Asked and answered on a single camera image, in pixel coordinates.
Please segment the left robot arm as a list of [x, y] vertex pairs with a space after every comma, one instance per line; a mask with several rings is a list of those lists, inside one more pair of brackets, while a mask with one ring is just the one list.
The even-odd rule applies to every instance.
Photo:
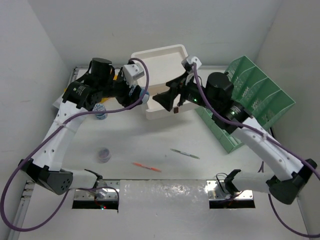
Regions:
[[116, 98], [126, 110], [144, 104], [146, 90], [134, 82], [149, 71], [131, 58], [116, 73], [112, 62], [95, 57], [88, 70], [65, 90], [58, 113], [44, 140], [19, 166], [37, 185], [62, 195], [69, 189], [93, 189], [102, 178], [91, 170], [62, 167], [65, 154], [85, 118], [103, 98]]

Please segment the green pen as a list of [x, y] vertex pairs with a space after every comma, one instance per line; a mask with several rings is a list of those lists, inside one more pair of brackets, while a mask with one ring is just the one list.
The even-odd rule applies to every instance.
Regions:
[[190, 153], [187, 153], [187, 152], [184, 152], [184, 151], [180, 151], [180, 150], [177, 150], [177, 149], [173, 149], [173, 148], [170, 148], [170, 150], [172, 152], [175, 152], [175, 153], [178, 153], [178, 154], [181, 154], [181, 155], [193, 158], [193, 159], [200, 159], [198, 156], [196, 156], [194, 154], [190, 154]]

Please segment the orange pen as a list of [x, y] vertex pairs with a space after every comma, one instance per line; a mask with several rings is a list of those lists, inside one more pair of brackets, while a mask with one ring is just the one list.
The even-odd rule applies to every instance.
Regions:
[[137, 162], [133, 162], [132, 163], [134, 166], [136, 167], [140, 167], [140, 168], [144, 168], [144, 169], [147, 169], [147, 170], [150, 170], [150, 171], [154, 171], [154, 172], [158, 172], [158, 173], [161, 173], [162, 171], [158, 168], [155, 168], [155, 167], [151, 167], [151, 166], [147, 166], [147, 165], [144, 165], [144, 164], [141, 164], [141, 163], [137, 163]]

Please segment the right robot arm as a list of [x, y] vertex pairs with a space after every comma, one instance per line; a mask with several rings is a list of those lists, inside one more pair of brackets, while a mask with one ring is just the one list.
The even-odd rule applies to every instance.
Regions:
[[272, 174], [245, 172], [235, 169], [229, 173], [220, 189], [227, 195], [252, 190], [272, 195], [279, 202], [290, 205], [312, 175], [317, 164], [312, 159], [300, 161], [292, 153], [279, 147], [279, 143], [263, 129], [258, 121], [239, 102], [232, 99], [234, 85], [226, 73], [213, 72], [205, 86], [196, 84], [194, 73], [183, 75], [166, 83], [168, 90], [152, 98], [167, 111], [189, 101], [212, 111], [211, 119], [222, 130], [247, 145], [267, 164]]

